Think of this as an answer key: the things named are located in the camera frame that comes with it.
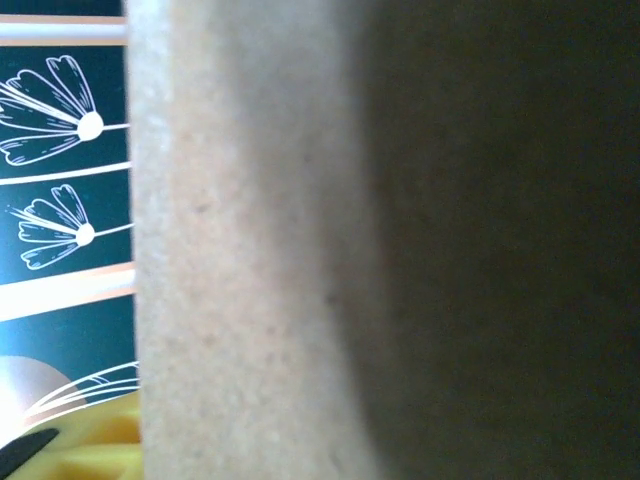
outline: flower petal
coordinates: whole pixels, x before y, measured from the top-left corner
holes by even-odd
[[[0,142],[0,152],[9,165],[17,167],[53,157],[79,143],[80,138],[75,134],[34,135]]]
[[[31,222],[20,222],[20,233],[18,238],[28,243],[66,243],[68,240],[75,240],[75,235],[67,232],[59,232],[42,225]]]
[[[70,55],[47,58],[47,65],[60,86],[85,114],[95,112],[96,105],[93,102],[87,79],[84,77],[84,73],[82,73],[82,69],[75,58]]]
[[[51,230],[64,231],[64,227],[67,227],[75,232],[81,226],[81,224],[65,210],[42,198],[36,198],[31,202],[31,205],[22,210],[22,212],[26,215],[20,216],[20,211],[18,210],[18,215],[16,216],[29,223],[40,224],[44,227],[48,226]]]
[[[73,133],[77,125],[61,120],[47,112],[36,110],[18,100],[0,98],[0,123],[8,127],[22,128],[34,132]]]
[[[29,270],[40,270],[62,260],[67,255],[71,255],[78,248],[80,247],[75,242],[58,243],[34,248],[24,252],[20,258],[27,264]]]
[[[87,212],[84,210],[78,194],[71,185],[65,184],[52,188],[51,193],[60,206],[78,222],[78,226],[89,223]]]
[[[59,112],[61,117],[82,118],[82,112],[73,99],[33,70],[20,70],[5,83],[0,84],[0,92],[14,100],[41,110]]]

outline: flower stem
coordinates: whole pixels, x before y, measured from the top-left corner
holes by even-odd
[[[111,233],[122,232],[123,230],[130,229],[131,227],[133,227],[133,223],[122,225],[121,227],[110,228],[109,230],[103,230],[102,232],[97,232],[95,236],[101,237],[102,235],[109,235]]]
[[[105,125],[102,130],[121,130],[123,128],[129,128],[128,123],[116,123],[114,125]]]
[[[113,165],[105,165],[103,167],[83,168],[80,170],[71,170],[68,172],[33,175],[30,177],[0,178],[0,186],[21,185],[23,183],[33,182],[48,182],[50,180],[60,180],[63,178],[75,178],[83,177],[85,175],[97,175],[99,173],[116,172],[118,170],[126,170],[128,168],[131,168],[131,162],[114,163]]]

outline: yellow fabric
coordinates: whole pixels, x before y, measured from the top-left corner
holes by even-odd
[[[38,425],[60,433],[9,480],[142,480],[139,425],[137,392]]]

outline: black object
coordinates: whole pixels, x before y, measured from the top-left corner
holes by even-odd
[[[0,450],[0,480],[5,480],[56,438],[60,431],[48,428],[15,439]]]

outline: white line art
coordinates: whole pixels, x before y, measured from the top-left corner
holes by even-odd
[[[128,123],[105,125],[96,111],[87,80],[71,55],[46,59],[53,81],[33,70],[0,82],[0,124],[34,132],[0,142],[11,166],[29,165],[98,138],[106,130]]]
[[[39,422],[42,423],[76,410],[112,400],[126,393],[134,392],[140,388],[138,367],[139,363],[137,361],[123,363],[69,382],[35,402],[24,413],[24,418],[27,420],[37,415],[46,414],[51,410],[71,405],[80,399],[87,400],[84,405],[72,407],[46,417]]]
[[[96,237],[111,235],[133,227],[133,223],[96,232],[71,185],[51,189],[55,203],[36,198],[23,210],[10,212],[18,223],[18,238],[26,243],[41,244],[20,255],[29,270],[40,270],[86,247]]]
[[[105,165],[103,167],[81,168],[80,170],[71,170],[69,172],[62,173],[47,173],[43,175],[33,175],[31,177],[0,178],[0,186],[22,185],[24,183],[33,182],[49,182],[51,180],[62,180],[84,177],[87,175],[97,175],[99,173],[117,172],[118,170],[128,170],[129,168],[131,168],[131,162],[122,162]]]

